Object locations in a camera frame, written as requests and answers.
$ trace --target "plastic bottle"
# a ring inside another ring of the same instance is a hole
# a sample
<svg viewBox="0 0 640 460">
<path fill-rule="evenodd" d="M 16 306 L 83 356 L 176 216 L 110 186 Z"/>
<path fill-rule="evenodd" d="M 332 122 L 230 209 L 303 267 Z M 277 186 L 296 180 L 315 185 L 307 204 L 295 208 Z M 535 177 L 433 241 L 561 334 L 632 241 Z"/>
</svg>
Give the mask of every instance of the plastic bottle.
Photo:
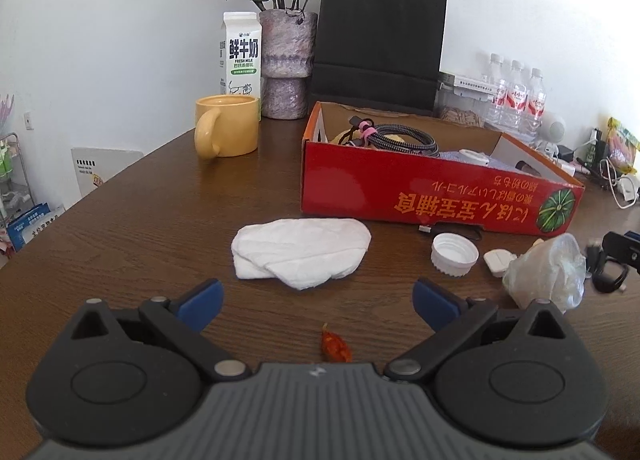
<svg viewBox="0 0 640 460">
<path fill-rule="evenodd" d="M 505 108 L 500 114 L 500 123 L 508 128 L 520 127 L 520 119 L 527 105 L 527 87 L 522 80 L 524 65 L 514 60 L 511 63 L 511 77 L 507 86 Z"/>
<path fill-rule="evenodd" d="M 486 120 L 492 124 L 500 122 L 500 115 L 504 109 L 504 101 L 507 97 L 507 79 L 502 76 L 503 58 L 499 54 L 491 54 L 491 62 L 489 63 L 489 74 L 486 81 L 498 87 L 498 93 L 492 104 L 488 105 L 488 113 Z"/>
<path fill-rule="evenodd" d="M 520 132 L 536 137 L 538 128 L 545 113 L 546 91 L 542 84 L 542 71 L 539 68 L 531 69 L 531 81 L 529 85 L 529 99 L 527 107 L 520 123 Z"/>
</svg>

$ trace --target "pumpkin picture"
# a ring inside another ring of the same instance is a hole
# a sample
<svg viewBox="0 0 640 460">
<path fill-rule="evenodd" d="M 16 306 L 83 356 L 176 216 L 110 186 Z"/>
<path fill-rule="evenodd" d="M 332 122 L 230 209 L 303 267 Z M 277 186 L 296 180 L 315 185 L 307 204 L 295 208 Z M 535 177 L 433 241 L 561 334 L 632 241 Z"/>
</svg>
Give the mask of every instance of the pumpkin picture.
<svg viewBox="0 0 640 460">
<path fill-rule="evenodd" d="M 536 224 L 543 233 L 552 233 L 571 217 L 575 195 L 570 189 L 560 189 L 545 200 L 540 207 Z"/>
</svg>

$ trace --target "mug handle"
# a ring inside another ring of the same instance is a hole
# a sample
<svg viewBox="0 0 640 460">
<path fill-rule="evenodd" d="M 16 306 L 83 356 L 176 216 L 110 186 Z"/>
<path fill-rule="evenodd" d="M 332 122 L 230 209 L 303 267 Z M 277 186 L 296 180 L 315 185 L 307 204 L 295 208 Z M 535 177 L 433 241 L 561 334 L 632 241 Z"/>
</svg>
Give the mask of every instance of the mug handle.
<svg viewBox="0 0 640 460">
<path fill-rule="evenodd" d="M 214 144 L 212 139 L 216 121 L 221 114 L 222 110 L 218 106 L 214 106 L 212 109 L 207 110 L 198 120 L 193 141 L 200 158 L 216 158 L 220 153 L 220 147 Z"/>
</svg>

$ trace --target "vase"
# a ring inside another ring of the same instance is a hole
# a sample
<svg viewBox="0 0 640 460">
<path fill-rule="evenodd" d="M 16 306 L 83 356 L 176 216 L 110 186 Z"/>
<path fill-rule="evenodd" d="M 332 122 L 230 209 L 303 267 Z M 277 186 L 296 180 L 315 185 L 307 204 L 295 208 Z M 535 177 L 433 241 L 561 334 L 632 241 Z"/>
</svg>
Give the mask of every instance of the vase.
<svg viewBox="0 0 640 460">
<path fill-rule="evenodd" d="M 262 25 L 262 115 L 301 119 L 308 113 L 306 79 L 313 69 L 318 15 L 274 8 Z"/>
</svg>

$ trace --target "folded white tissue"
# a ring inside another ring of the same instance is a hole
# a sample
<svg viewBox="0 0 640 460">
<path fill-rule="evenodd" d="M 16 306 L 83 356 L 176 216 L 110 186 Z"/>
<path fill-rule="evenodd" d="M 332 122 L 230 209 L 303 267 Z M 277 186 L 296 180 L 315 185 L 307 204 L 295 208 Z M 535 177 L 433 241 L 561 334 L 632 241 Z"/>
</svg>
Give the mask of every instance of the folded white tissue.
<svg viewBox="0 0 640 460">
<path fill-rule="evenodd" d="M 303 290 L 351 274 L 370 241 L 357 220 L 300 218 L 243 227 L 231 252 L 240 280 L 278 278 Z"/>
</svg>

